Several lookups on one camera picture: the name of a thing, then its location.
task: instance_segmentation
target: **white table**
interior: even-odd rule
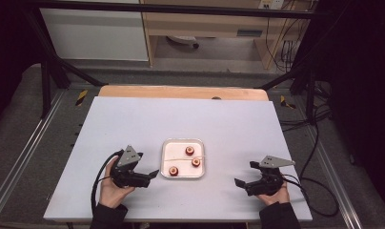
[[[251,160],[291,159],[272,102],[185,98],[96,97],[44,218],[91,221],[91,187],[112,153],[131,145],[144,156],[135,172],[160,168],[168,138],[198,138],[206,173],[198,180],[169,180],[160,173],[149,188],[126,197],[127,221],[257,221],[265,207],[234,185],[260,178]],[[297,177],[293,166],[283,174]],[[299,220],[312,220],[301,192],[288,185]]]

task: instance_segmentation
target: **human hand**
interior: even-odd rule
[[[104,177],[107,177],[102,180],[101,182],[101,189],[100,189],[100,204],[109,207],[109,208],[116,208],[118,207],[122,200],[133,190],[135,190],[135,187],[123,187],[120,188],[115,185],[115,183],[112,181],[110,176],[111,167],[114,164],[114,162],[118,159],[118,156],[115,156],[109,164],[106,166],[106,172]]]
[[[279,202],[279,203],[289,202],[290,194],[288,193],[287,181],[284,180],[281,188],[274,195],[268,196],[268,195],[262,194],[262,195],[257,195],[256,197],[263,200],[267,206],[270,206],[276,202]]]

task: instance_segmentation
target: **cable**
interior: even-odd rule
[[[300,188],[304,198],[306,199],[308,205],[309,205],[309,208],[319,214],[320,216],[323,216],[323,217],[326,217],[326,218],[330,218],[330,217],[334,217],[335,215],[338,214],[339,212],[339,203],[338,203],[338,200],[335,196],[335,194],[332,192],[332,190],[329,189],[329,187],[327,187],[326,185],[322,184],[321,182],[317,181],[317,180],[314,180],[314,179],[311,179],[311,178],[308,178],[308,177],[304,177],[303,174],[306,170],[306,168],[308,167],[312,157],[314,156],[314,153],[315,153],[315,149],[317,147],[317,143],[318,143],[318,140],[319,140],[319,130],[318,130],[318,126],[317,126],[317,122],[326,118],[327,116],[330,116],[331,114],[331,111],[330,109],[328,110],[325,110],[325,111],[322,111],[320,113],[318,113],[318,110],[324,106],[327,106],[327,104],[322,104],[320,106],[318,106],[315,110],[314,110],[314,120],[315,120],[315,123],[314,123],[314,127],[316,129],[316,137],[315,137],[315,141],[314,141],[314,147],[312,148],[312,151],[310,153],[310,155],[308,156],[308,159],[306,160],[305,162],[305,165],[303,166],[298,178],[299,179],[296,179],[295,177],[293,176],[290,176],[290,175],[284,175],[284,176],[287,176],[287,177],[293,177],[296,179],[297,183],[293,182],[293,181],[290,181],[286,178],[284,178],[285,181],[297,186]],[[284,126],[284,125],[293,125],[293,127],[291,129],[288,129],[288,130],[293,130],[293,129],[297,129],[297,128],[300,128],[300,127],[303,127],[303,126],[307,126],[310,124],[310,120],[309,119],[305,119],[305,120],[299,120],[299,121],[280,121],[281,123],[281,126]],[[310,200],[309,200],[309,196],[308,194],[306,193],[306,190],[302,187],[301,183],[303,180],[307,180],[307,181],[310,181],[310,182],[313,182],[319,186],[321,186],[322,188],[324,188],[327,192],[329,192],[329,194],[332,196],[333,198],[333,201],[334,201],[334,205],[335,205],[335,208],[334,208],[334,211],[332,213],[322,213],[320,212],[319,210],[316,210],[310,203]]]
[[[295,1],[295,0],[293,0],[293,1],[288,1],[284,6],[281,7],[281,9],[284,10],[284,9],[285,9],[286,7],[288,7],[288,5],[290,5],[291,3],[292,3],[292,5],[291,5],[291,8],[292,8],[292,6],[294,5],[294,1]]]
[[[268,46],[268,32],[269,32],[269,27],[270,27],[270,17],[267,18],[266,48],[267,48],[267,51],[268,51],[269,55],[271,56],[271,59],[273,60],[274,64],[276,65],[276,67],[277,67],[280,71],[284,72],[284,70],[281,69],[281,66],[278,65],[278,63],[275,61],[275,58],[274,58],[273,54],[271,53],[270,48],[269,48],[269,46]]]
[[[67,222],[68,229],[73,229],[73,223],[72,222]]]
[[[335,21],[333,22],[333,24],[329,27],[329,29],[321,36],[320,39],[318,39],[318,41],[316,42],[316,44],[314,44],[314,46],[308,51],[308,53],[306,53],[305,56],[303,56],[298,62],[297,62],[297,66],[300,65],[300,64],[303,64],[303,62],[309,58],[309,56],[311,54],[313,54],[313,52],[316,50],[316,47],[318,47],[327,37],[328,35],[332,32],[332,30],[334,29],[334,27],[337,25],[338,21],[341,19],[341,17],[343,16],[344,12],[347,10],[348,7],[350,7],[351,3],[353,2],[354,0],[349,0],[347,5],[344,7],[343,11],[338,15],[337,19],[335,19]]]
[[[100,171],[98,171],[97,177],[95,178],[94,184],[92,185],[92,189],[91,189],[91,211],[93,214],[94,214],[94,210],[95,210],[95,206],[96,206],[95,193],[97,192],[98,182],[100,182],[100,180],[108,178],[108,177],[103,177],[100,179],[101,173],[103,172],[106,165],[110,162],[110,160],[115,156],[119,156],[121,153],[122,153],[122,151],[118,151],[118,152],[113,153],[111,156],[109,156],[109,158],[107,158],[107,160],[104,162],[103,166],[100,168]]]
[[[289,48],[288,48],[288,51],[284,54],[284,58],[285,58],[285,57],[287,58],[287,59],[286,59],[286,62],[285,62],[286,73],[288,72],[288,70],[287,70],[287,69],[288,69],[288,64],[287,64],[287,62],[290,63],[290,67],[289,67],[289,68],[290,68],[290,70],[291,70],[291,67],[292,67],[292,64],[293,64],[293,52],[294,52],[294,50],[295,50],[297,44],[298,44],[299,41],[300,41],[300,37],[302,37],[304,25],[305,25],[305,23],[306,23],[307,21],[308,21],[308,20],[302,20],[302,19],[299,20],[299,19],[295,19],[295,20],[293,21],[293,23],[292,23],[292,24],[285,30],[284,34],[282,35],[281,40],[284,39],[284,37],[287,35],[287,33],[288,33],[288,31],[291,29],[291,27],[292,27],[296,22],[298,22],[298,23],[297,23],[297,25],[298,25],[298,35],[297,35],[296,41],[295,41],[295,42],[293,42],[293,41],[288,41],[288,42],[289,42]]]
[[[308,7],[307,11],[311,11],[313,9],[315,6],[314,2],[316,2],[316,0],[311,0],[311,5]]]

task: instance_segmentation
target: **aluminum rail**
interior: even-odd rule
[[[53,116],[55,115],[58,107],[61,103],[61,99],[65,94],[64,90],[60,90],[52,101],[52,106],[50,112],[47,116],[41,119],[32,133],[29,141],[21,152],[20,156],[17,158],[13,167],[11,168],[8,176],[0,187],[0,213],[2,212],[3,207],[8,201],[10,194],[13,192],[14,187],[16,186],[18,180],[23,174],[24,170],[29,163],[32,154],[38,146],[38,143],[41,141],[44,132],[47,131],[48,126],[50,125]]]
[[[306,118],[305,105],[303,100],[300,97],[299,98],[295,97],[294,100],[302,116]],[[307,128],[312,138],[312,141],[315,141],[315,136],[316,136],[315,127],[308,126]],[[350,229],[361,229],[362,224],[361,224],[361,221],[359,220],[358,214],[356,213],[353,207],[353,204],[351,203],[350,198],[348,197],[347,191],[345,190],[341,182],[341,179],[339,178],[338,173],[335,170],[334,165],[332,164],[332,161],[330,160],[329,155],[327,154],[321,140],[319,140],[319,142],[317,143],[316,154],[317,154],[317,158],[319,160],[320,166],[326,175],[326,179],[329,182],[329,185],[333,193],[337,197],[341,215],[344,218],[344,221],[346,222],[347,227]]]
[[[37,8],[44,8],[44,9],[61,9],[61,10],[163,12],[163,13],[187,13],[187,14],[295,18],[295,19],[327,19],[332,16],[331,13],[312,12],[312,11],[262,10],[262,9],[155,5],[155,4],[130,4],[130,3],[29,0],[29,1],[26,1],[25,4],[29,7],[37,7]]]

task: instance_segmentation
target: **plastic tray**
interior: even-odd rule
[[[194,153],[186,154],[186,148],[192,146]],[[192,165],[194,158],[199,158],[201,163],[198,167]],[[172,177],[170,168],[177,167],[178,175]],[[197,179],[205,173],[204,144],[194,138],[171,138],[163,143],[161,174],[169,179]]]

